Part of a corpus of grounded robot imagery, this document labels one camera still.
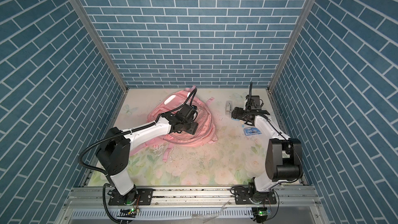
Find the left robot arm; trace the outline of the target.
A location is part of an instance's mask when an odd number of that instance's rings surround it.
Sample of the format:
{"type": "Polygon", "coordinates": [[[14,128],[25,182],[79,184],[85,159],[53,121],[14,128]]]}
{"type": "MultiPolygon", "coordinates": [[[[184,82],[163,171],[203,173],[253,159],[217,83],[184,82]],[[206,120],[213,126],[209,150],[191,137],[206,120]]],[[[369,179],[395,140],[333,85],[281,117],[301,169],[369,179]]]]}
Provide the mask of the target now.
{"type": "Polygon", "coordinates": [[[153,121],[132,129],[115,129],[109,137],[110,140],[99,145],[96,157],[104,168],[109,183],[120,195],[125,196],[135,189],[135,184],[127,172],[131,151],[156,137],[170,133],[185,132],[194,135],[198,126],[199,124],[192,120],[160,117],[157,122],[153,121]]]}

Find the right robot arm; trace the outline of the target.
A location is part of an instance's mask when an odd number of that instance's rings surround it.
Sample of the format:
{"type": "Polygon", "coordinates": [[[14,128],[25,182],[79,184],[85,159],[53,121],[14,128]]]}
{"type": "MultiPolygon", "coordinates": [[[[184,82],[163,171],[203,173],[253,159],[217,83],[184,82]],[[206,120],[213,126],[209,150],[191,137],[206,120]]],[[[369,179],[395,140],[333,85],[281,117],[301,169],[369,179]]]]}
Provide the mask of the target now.
{"type": "Polygon", "coordinates": [[[265,141],[265,172],[253,179],[254,192],[270,192],[279,184],[295,183],[302,178],[301,141],[277,127],[268,112],[235,107],[231,117],[257,128],[265,141]]]}

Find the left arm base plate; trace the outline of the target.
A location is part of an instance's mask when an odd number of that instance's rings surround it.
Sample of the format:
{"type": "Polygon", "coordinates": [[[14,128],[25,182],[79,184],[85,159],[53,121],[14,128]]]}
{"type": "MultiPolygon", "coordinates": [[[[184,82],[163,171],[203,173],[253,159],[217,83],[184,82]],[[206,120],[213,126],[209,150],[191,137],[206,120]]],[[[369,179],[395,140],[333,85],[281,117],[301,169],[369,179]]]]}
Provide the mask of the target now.
{"type": "Polygon", "coordinates": [[[153,192],[154,190],[151,188],[139,188],[122,196],[117,189],[113,189],[107,193],[110,196],[108,204],[111,206],[147,206],[151,204],[153,192]]]}

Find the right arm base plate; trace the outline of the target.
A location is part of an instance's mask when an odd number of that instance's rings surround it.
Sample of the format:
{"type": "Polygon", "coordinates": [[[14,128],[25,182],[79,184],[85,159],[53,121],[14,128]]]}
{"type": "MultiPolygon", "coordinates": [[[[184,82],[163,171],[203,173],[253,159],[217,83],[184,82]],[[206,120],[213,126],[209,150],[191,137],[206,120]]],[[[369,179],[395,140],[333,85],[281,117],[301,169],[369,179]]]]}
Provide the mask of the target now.
{"type": "Polygon", "coordinates": [[[233,186],[230,188],[230,193],[233,195],[235,204],[237,205],[272,205],[277,203],[276,196],[272,192],[257,192],[254,189],[243,186],[233,186]]]}

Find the pink student backpack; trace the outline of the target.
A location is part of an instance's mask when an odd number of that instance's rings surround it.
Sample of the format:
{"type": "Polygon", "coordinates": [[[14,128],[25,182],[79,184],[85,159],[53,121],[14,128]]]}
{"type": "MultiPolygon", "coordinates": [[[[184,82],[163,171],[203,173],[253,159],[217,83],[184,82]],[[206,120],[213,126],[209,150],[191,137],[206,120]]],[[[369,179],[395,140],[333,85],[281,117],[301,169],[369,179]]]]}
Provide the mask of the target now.
{"type": "Polygon", "coordinates": [[[171,133],[160,135],[132,148],[130,155],[136,154],[147,146],[179,145],[198,147],[218,140],[212,114],[206,103],[193,95],[196,88],[181,90],[171,94],[156,106],[147,117],[149,122],[165,114],[172,118],[171,133]]]}

